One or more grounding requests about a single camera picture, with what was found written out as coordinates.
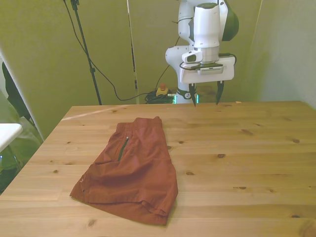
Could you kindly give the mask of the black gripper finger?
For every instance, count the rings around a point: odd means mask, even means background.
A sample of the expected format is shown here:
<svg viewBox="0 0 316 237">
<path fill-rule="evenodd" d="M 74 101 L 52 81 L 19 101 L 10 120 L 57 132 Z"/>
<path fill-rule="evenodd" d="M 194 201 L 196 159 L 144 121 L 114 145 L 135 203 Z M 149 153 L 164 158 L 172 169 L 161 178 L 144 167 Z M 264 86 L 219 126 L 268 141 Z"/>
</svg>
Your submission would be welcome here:
<svg viewBox="0 0 316 237">
<path fill-rule="evenodd" d="M 193 104 L 194 106 L 196 106 L 197 100 L 196 100 L 196 84 L 195 83 L 189 84 L 189 92 L 190 92 Z"/>
<path fill-rule="evenodd" d="M 218 81 L 217 82 L 217 93 L 216 93 L 216 104 L 218 105 L 220 100 L 221 100 L 221 96 L 224 90 L 224 82 L 223 81 Z"/>
</svg>

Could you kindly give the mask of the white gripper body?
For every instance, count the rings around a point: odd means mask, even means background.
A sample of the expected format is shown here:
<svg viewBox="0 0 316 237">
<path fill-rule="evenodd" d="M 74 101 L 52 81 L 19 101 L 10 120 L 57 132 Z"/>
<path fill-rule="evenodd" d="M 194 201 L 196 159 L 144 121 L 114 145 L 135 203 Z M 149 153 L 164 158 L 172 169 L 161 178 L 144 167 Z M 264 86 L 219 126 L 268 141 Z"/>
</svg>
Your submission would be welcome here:
<svg viewBox="0 0 316 237">
<path fill-rule="evenodd" d="M 235 57 L 224 56 L 211 64 L 184 63 L 180 64 L 181 83 L 205 83 L 232 80 L 235 76 Z"/>
</svg>

